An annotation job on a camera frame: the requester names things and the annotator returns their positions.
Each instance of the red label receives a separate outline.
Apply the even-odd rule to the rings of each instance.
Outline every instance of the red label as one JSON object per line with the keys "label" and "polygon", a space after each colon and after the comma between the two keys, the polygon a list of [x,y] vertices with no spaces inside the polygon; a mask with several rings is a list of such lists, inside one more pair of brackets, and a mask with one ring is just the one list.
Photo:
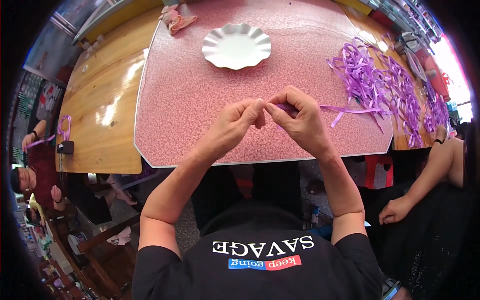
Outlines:
{"label": "red label", "polygon": [[296,265],[301,265],[300,255],[294,255],[289,257],[280,258],[274,261],[265,262],[267,271],[276,271],[285,268],[290,268]]}

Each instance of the white cloth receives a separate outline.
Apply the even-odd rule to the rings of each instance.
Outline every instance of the white cloth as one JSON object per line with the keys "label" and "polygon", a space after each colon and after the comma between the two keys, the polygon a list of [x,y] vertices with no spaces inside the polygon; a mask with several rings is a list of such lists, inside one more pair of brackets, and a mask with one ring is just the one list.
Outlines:
{"label": "white cloth", "polygon": [[118,245],[125,245],[128,243],[131,238],[130,238],[130,226],[125,227],[124,230],[122,230],[119,234],[114,235],[113,237],[109,238],[107,242],[109,242],[112,245],[118,246]]}

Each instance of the red shirt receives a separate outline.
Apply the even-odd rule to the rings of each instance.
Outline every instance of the red shirt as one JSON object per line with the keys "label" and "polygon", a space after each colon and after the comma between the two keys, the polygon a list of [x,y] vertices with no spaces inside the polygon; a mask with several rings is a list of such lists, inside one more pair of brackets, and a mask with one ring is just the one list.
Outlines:
{"label": "red shirt", "polygon": [[47,144],[33,146],[28,152],[28,166],[36,174],[36,185],[33,188],[36,201],[42,207],[53,209],[52,187],[57,185],[62,197],[67,195],[60,182],[60,174],[55,169],[55,146]]}

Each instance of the towel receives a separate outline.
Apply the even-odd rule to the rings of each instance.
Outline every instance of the towel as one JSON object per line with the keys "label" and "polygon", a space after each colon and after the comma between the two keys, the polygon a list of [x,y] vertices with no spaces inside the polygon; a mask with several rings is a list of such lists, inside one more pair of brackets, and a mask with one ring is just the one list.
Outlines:
{"label": "towel", "polygon": [[187,27],[197,19],[197,16],[182,17],[176,11],[177,7],[178,4],[165,6],[162,9],[162,15],[159,17],[167,25],[170,35],[174,35],[177,31]]}
{"label": "towel", "polygon": [[119,234],[114,235],[113,237],[109,238],[107,242],[109,242],[112,245],[118,246],[118,245],[125,245],[128,243],[131,238],[130,238],[130,226],[125,227],[124,230],[122,230]]}

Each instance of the pink cloth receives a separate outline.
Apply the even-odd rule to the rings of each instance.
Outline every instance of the pink cloth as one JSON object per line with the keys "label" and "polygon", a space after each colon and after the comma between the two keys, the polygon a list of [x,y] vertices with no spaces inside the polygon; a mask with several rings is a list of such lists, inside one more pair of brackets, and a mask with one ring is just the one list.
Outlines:
{"label": "pink cloth", "polygon": [[180,29],[187,27],[197,19],[197,16],[182,17],[176,11],[177,7],[178,4],[165,6],[162,9],[162,15],[159,18],[167,25],[168,32],[170,32],[171,35],[174,35]]}

